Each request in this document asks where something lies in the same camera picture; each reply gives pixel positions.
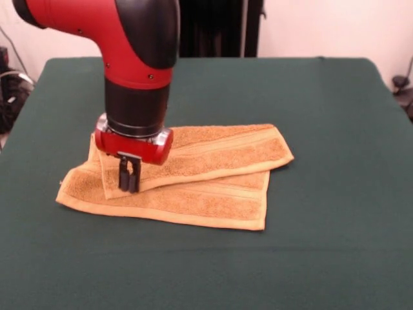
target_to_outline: black cable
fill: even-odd
[[[21,58],[20,58],[20,55],[19,55],[19,53],[17,52],[16,47],[14,46],[14,43],[13,43],[12,39],[10,39],[10,37],[7,35],[7,33],[4,31],[4,29],[1,28],[1,26],[0,26],[0,32],[4,35],[4,37],[7,39],[7,41],[8,41],[8,42],[10,43],[10,45],[12,46],[13,51],[14,51],[15,55],[17,56],[17,59],[19,60],[21,66],[22,66],[22,68],[23,68],[23,70],[24,70],[25,73],[27,74],[28,72],[27,72],[27,69],[26,69],[26,67],[25,67],[25,64],[22,62],[22,60],[21,60]]]
[[[413,67],[413,57],[410,59],[410,65],[408,66],[408,71],[406,74],[406,78],[410,76],[410,73],[412,72],[412,67]]]

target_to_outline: folded towel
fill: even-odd
[[[142,164],[141,192],[117,188],[119,161],[96,149],[69,171],[56,201],[107,216],[263,230],[270,171],[294,159],[273,125],[178,127],[163,166]]]

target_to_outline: table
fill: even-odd
[[[104,109],[49,61],[0,155],[0,309],[413,309],[413,126],[366,59],[180,59],[166,124],[273,123],[263,232],[58,205]]]

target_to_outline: black joint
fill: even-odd
[[[31,24],[40,29],[45,29],[43,25],[40,25],[32,15],[26,0],[13,0],[14,9],[18,16],[28,24]]]

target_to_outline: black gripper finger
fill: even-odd
[[[131,194],[139,191],[139,184],[136,174],[131,174],[129,177],[129,192]]]
[[[123,192],[127,192],[129,189],[129,171],[119,171],[119,188]]]

